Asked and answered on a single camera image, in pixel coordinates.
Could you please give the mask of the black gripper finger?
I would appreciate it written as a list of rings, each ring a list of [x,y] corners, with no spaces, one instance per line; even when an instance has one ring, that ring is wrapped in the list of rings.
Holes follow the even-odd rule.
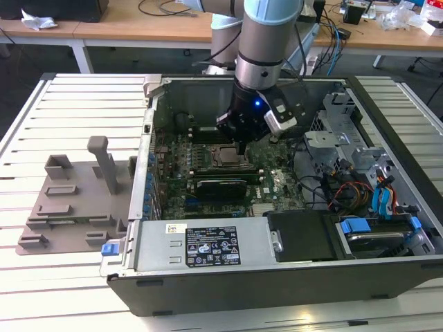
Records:
[[[238,127],[238,121],[231,111],[219,116],[216,119],[216,127],[229,140],[235,143],[236,153],[239,156],[244,155],[244,138]]]
[[[250,142],[259,141],[269,133],[270,129],[263,118],[249,118],[243,121],[241,125],[241,155],[244,155]]]

